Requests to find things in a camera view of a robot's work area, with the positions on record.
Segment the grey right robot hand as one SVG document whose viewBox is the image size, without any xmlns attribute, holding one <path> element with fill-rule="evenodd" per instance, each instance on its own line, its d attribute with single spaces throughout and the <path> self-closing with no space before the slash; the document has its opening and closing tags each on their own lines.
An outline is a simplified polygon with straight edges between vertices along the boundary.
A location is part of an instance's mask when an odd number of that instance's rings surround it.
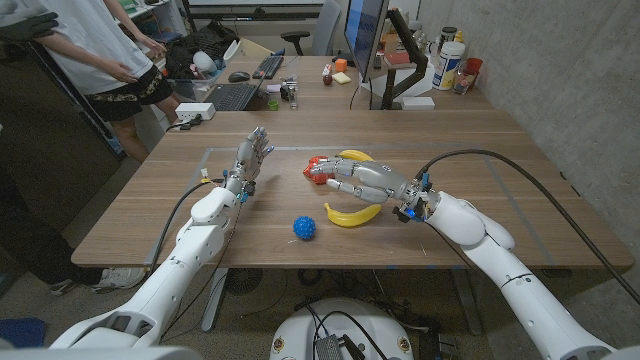
<svg viewBox="0 0 640 360">
<path fill-rule="evenodd" d="M 336 179 L 328 179 L 329 187 L 360 198 L 363 201 L 382 204 L 389 198 L 401 202 L 413 202 L 417 187 L 401 173 L 375 161 L 358 161 L 339 157 L 320 160 L 310 169 L 312 175 L 339 174 L 356 177 L 361 185 L 353 185 Z"/>
</svg>

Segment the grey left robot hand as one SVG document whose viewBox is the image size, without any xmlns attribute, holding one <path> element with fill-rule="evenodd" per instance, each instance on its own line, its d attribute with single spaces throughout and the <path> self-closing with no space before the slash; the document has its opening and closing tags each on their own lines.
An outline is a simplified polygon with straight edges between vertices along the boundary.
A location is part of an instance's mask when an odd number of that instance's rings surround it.
<svg viewBox="0 0 640 360">
<path fill-rule="evenodd" d="M 230 175 L 240 181 L 255 180 L 264 158 L 274 150 L 268 143 L 265 128 L 257 127 L 238 147 Z"/>
</svg>

